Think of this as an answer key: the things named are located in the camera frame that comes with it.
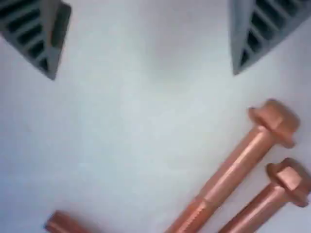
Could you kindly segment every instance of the metal bolt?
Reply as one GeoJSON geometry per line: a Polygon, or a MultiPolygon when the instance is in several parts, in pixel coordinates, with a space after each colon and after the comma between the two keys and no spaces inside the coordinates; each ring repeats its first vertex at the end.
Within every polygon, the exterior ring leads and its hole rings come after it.
{"type": "Polygon", "coordinates": [[[294,159],[269,164],[267,173],[271,183],[239,212],[219,233],[253,233],[288,202],[308,205],[311,176],[294,159]]]}
{"type": "Polygon", "coordinates": [[[294,146],[292,135],[299,120],[279,101],[268,100],[261,108],[249,108],[248,113],[255,123],[253,129],[166,233],[197,232],[272,146],[294,146]]]}

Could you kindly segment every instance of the gray plastic object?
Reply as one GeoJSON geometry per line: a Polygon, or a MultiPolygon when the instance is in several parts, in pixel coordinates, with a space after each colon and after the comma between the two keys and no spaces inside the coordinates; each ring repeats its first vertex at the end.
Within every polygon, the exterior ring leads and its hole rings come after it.
{"type": "Polygon", "coordinates": [[[266,55],[311,14],[311,0],[230,0],[233,73],[266,55]]]}
{"type": "Polygon", "coordinates": [[[0,0],[3,37],[51,80],[56,77],[71,7],[60,0],[0,0]]]}

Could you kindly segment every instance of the copper bolt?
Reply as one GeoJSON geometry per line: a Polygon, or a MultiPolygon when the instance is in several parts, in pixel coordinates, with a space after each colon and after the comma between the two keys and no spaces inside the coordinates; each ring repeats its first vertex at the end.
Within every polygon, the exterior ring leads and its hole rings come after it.
{"type": "Polygon", "coordinates": [[[286,203],[308,205],[311,176],[294,159],[269,164],[271,183],[238,213],[219,233],[253,233],[286,203]]]}
{"type": "Polygon", "coordinates": [[[89,233],[73,220],[69,215],[62,211],[55,211],[47,221],[45,229],[50,233],[89,233]]]}
{"type": "Polygon", "coordinates": [[[287,148],[294,146],[292,135],[299,120],[280,102],[268,100],[261,108],[249,108],[248,114],[255,123],[253,129],[166,233],[197,232],[272,146],[276,143],[287,148]]]}

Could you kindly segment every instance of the white surface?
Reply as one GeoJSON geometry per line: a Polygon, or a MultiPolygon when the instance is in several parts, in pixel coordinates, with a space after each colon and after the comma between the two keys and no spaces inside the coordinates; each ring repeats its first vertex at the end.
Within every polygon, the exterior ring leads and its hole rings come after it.
{"type": "MultiPolygon", "coordinates": [[[[55,82],[0,41],[2,233],[43,233],[55,209],[97,232],[163,232],[270,97],[301,117],[297,146],[273,148],[202,232],[268,183],[268,162],[311,169],[310,20],[233,77],[225,0],[69,2],[55,82]]],[[[259,232],[309,232],[310,214],[288,204],[259,232]]]]}

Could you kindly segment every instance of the triangular gray piece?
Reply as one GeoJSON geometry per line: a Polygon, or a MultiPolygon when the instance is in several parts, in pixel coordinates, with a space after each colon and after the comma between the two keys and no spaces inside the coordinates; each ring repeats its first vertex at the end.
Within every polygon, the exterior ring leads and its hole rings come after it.
{"type": "Polygon", "coordinates": [[[0,0],[0,31],[33,66],[54,80],[71,15],[60,0],[0,0]]]}
{"type": "Polygon", "coordinates": [[[231,0],[233,73],[267,54],[311,14],[311,0],[231,0]]]}

